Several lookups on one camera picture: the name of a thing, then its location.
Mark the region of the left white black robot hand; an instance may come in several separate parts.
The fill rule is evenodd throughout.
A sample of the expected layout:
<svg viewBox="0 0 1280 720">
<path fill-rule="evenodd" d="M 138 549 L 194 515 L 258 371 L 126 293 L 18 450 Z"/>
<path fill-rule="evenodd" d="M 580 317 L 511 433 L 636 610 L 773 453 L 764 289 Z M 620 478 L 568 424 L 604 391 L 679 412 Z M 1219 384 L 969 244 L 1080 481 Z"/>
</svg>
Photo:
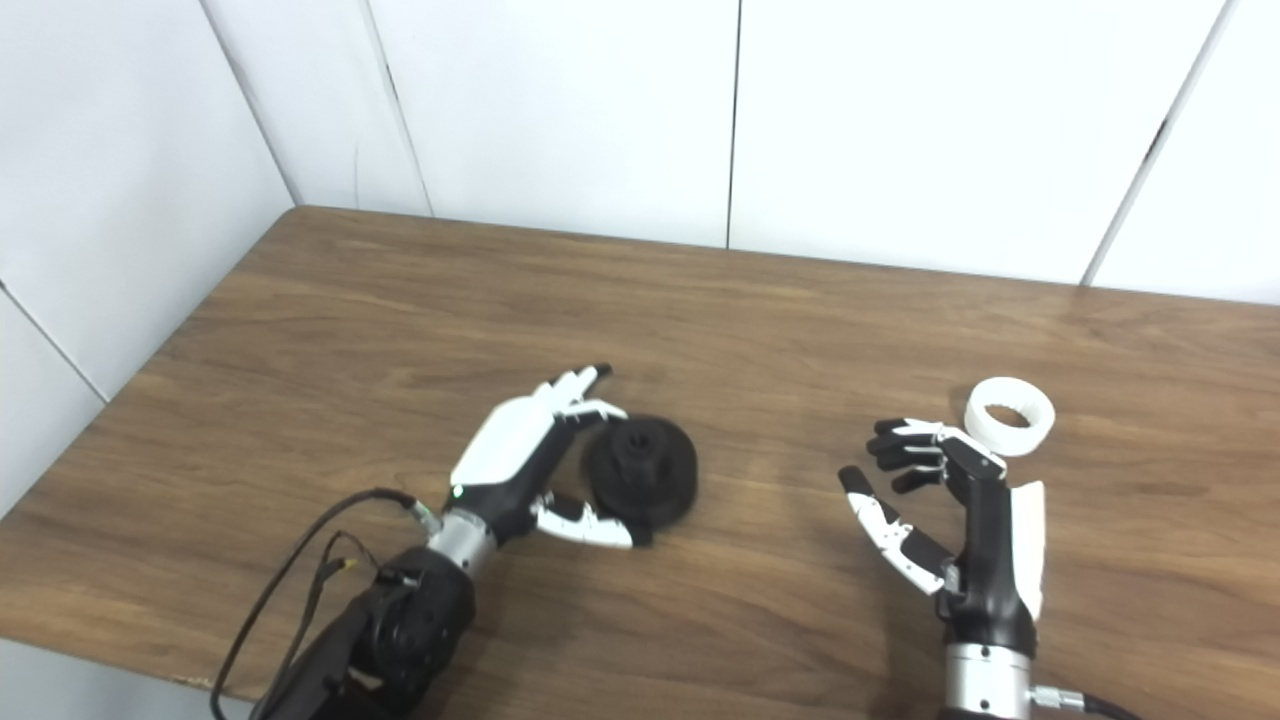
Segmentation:
<svg viewBox="0 0 1280 720">
<path fill-rule="evenodd" d="M 652 530 L 599 514 L 550 491 L 550 478 L 580 432 L 628 419 L 591 387 L 609 364 L 571 369 L 494 406 L 451 473 L 451 495 L 430 548 L 466 570 L 509 541 L 539 530 L 577 544 L 643 548 Z"/>
</svg>

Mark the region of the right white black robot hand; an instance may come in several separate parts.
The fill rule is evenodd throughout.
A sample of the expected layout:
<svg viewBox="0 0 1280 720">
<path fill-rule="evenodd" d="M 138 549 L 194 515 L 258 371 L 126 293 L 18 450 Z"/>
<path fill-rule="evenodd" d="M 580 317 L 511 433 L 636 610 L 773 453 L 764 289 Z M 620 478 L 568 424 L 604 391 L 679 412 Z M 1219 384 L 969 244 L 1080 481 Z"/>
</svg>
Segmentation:
<svg viewBox="0 0 1280 720">
<path fill-rule="evenodd" d="M 1042 525 L 1018 518 L 1034 488 L 1012 488 L 1007 464 L 965 430 L 941 421 L 890 418 L 873 425 L 867 452 L 891 488 L 909 495 L 940 486 L 965 511 L 964 542 L 946 550 L 881 498 L 856 465 L 838 482 L 861 530 L 881 557 L 934 602 L 946 641 L 1010 650 L 1034 659 L 1044 560 Z"/>
</svg>

